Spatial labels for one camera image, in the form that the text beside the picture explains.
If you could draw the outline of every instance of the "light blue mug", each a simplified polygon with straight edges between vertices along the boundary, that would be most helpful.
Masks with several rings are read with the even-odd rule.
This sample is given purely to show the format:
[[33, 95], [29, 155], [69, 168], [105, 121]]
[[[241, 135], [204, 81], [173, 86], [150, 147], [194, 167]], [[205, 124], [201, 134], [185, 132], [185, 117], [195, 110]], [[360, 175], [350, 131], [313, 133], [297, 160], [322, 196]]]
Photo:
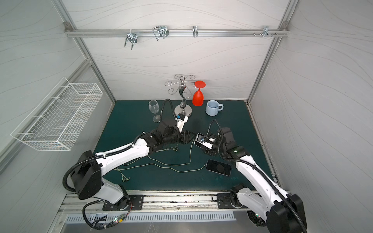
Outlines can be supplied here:
[[219, 104], [216, 100], [210, 100], [206, 105], [206, 113], [209, 116], [216, 116], [219, 111], [223, 110], [223, 108], [224, 105]]

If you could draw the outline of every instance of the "white wall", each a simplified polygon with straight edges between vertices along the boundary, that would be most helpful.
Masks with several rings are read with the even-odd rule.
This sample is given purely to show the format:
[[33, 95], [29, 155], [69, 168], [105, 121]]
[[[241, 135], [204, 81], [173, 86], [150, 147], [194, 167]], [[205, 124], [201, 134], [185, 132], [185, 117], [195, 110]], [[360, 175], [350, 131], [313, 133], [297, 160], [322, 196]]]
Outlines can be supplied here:
[[[288, 0], [63, 0], [78, 29], [277, 28]], [[243, 100], [253, 86], [271, 38], [85, 38], [116, 99], [180, 99], [164, 83], [175, 74], [206, 82], [205, 99]], [[189, 85], [192, 93], [196, 91]]]
[[372, 12], [372, 0], [301, 0], [252, 101], [309, 232], [373, 229]]
[[83, 61], [50, 0], [0, 3], [0, 151], [17, 125]]
[[[12, 130], [82, 61], [50, 0], [0, 3], [0, 151]], [[91, 69], [78, 81], [98, 82]], [[104, 94], [71, 151], [22, 147], [0, 175], [0, 232], [48, 230], [67, 193], [62, 176], [82, 152], [94, 149], [110, 108]]]

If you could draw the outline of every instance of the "metal vent grille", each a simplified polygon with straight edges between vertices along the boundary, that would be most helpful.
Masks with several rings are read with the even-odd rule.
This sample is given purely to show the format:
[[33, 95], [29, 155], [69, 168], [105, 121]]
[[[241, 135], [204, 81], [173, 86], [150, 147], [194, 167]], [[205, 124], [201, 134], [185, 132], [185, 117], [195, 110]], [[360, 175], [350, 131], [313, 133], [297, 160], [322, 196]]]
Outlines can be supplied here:
[[[110, 214], [87, 214], [89, 221], [93, 222], [103, 216], [108, 215], [106, 221], [109, 223], [121, 213]], [[123, 220], [129, 223], [153, 223], [153, 222], [213, 222], [213, 221], [236, 221], [233, 211], [201, 211], [201, 212], [156, 212], [156, 213], [130, 213]], [[66, 224], [85, 223], [81, 214], [69, 214]]]

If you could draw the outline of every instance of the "white cable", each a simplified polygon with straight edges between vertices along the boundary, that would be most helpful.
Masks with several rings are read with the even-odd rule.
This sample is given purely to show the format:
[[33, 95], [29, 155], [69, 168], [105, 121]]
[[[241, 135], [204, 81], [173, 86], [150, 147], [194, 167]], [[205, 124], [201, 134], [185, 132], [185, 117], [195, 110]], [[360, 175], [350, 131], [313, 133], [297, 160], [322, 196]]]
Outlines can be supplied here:
[[118, 168], [114, 168], [113, 170], [119, 171], [122, 174], [122, 181], [123, 182], [124, 182], [124, 178], [126, 179], [126, 181], [129, 181], [129, 178], [127, 178], [125, 175], [123, 175], [123, 173], [120, 170], [118, 170]]
[[166, 166], [181, 166], [181, 165], [188, 165], [188, 164], [190, 164], [191, 161], [192, 161], [192, 159], [191, 159], [191, 156], [192, 156], [192, 146], [193, 146], [193, 142], [192, 142], [192, 144], [191, 144], [191, 146], [190, 146], [190, 151], [189, 151], [189, 163], [184, 163], [184, 164], [165, 164], [165, 163], [162, 163], [162, 162], [159, 161], [159, 160], [156, 160], [156, 159], [150, 158], [148, 155], [147, 155], [147, 157], [148, 157], [149, 159], [151, 159], [151, 160], [157, 161], [157, 162], [159, 162], [159, 163], [161, 163], [161, 164], [163, 164], [163, 165], [166, 165]]
[[[161, 163], [161, 164], [164, 164], [164, 165], [167, 165], [167, 166], [181, 166], [181, 165], [188, 165], [188, 164], [191, 163], [192, 146], [193, 146], [193, 142], [192, 142], [192, 144], [191, 144], [191, 146], [190, 146], [190, 151], [189, 151], [189, 163], [184, 163], [184, 164], [165, 164], [165, 163], [162, 163], [161, 161], [158, 161], [158, 160], [156, 160], [156, 159], [150, 158], [148, 155], [147, 155], [147, 157], [150, 158], [151, 160], [157, 161], [157, 162], [159, 162], [159, 163]], [[173, 169], [172, 167], [161, 167], [161, 166], [159, 166], [158, 164], [155, 164], [155, 163], [148, 163], [148, 164], [139, 165], [139, 166], [135, 166], [135, 167], [143, 167], [143, 166], [147, 166], [147, 165], [156, 165], [157, 167], [165, 168], [165, 169], [172, 169], [172, 170], [177, 171], [177, 172], [180, 172], [180, 173], [190, 172], [190, 171], [199, 171], [199, 170], [203, 169], [203, 168], [206, 166], [206, 164], [205, 164], [205, 165], [203, 165], [203, 167], [201, 167], [200, 169], [189, 170], [189, 171], [178, 171], [178, 170]], [[114, 168], [114, 170], [116, 170], [116, 171], [120, 171], [120, 173], [122, 174], [122, 172], [121, 172], [122, 170], [128, 170], [128, 169], [132, 169], [132, 168], [135, 168], [135, 167], [129, 167], [129, 168], [123, 168], [123, 169]]]
[[[173, 169], [172, 167], [161, 167], [161, 166], [159, 166], [158, 164], [155, 164], [155, 163], [148, 163], [148, 164], [144, 164], [144, 165], [140, 165], [140, 166], [135, 166], [135, 167], [143, 167], [143, 166], [147, 166], [147, 165], [156, 165], [157, 167], [172, 169], [172, 170], [177, 171], [177, 172], [180, 172], [180, 173], [183, 173], [183, 172], [190, 172], [190, 171], [199, 171], [199, 170], [203, 169], [203, 168], [206, 166], [206, 164], [205, 164], [205, 165], [203, 165], [203, 167], [201, 167], [200, 169], [190, 170], [190, 171], [178, 171], [178, 170]], [[135, 168], [135, 167], [129, 167], [129, 168], [118, 169], [118, 170], [128, 170], [128, 169]]]

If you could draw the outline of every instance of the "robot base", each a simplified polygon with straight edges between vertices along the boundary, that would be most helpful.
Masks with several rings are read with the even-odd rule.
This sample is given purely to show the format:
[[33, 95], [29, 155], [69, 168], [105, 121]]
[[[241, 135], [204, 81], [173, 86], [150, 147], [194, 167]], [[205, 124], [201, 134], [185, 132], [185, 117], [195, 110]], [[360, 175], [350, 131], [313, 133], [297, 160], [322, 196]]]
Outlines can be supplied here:
[[246, 206], [234, 207], [230, 199], [230, 193], [217, 193], [217, 207], [219, 209], [245, 209]]
[[[132, 210], [141, 210], [142, 209], [142, 203], [144, 201], [144, 195], [129, 195], [129, 200], [132, 202]], [[129, 210], [131, 206], [127, 206], [123, 209]], [[102, 207], [103, 211], [110, 211], [110, 210], [119, 210], [114, 204], [111, 204], [108, 201], [105, 201], [104, 206]]]

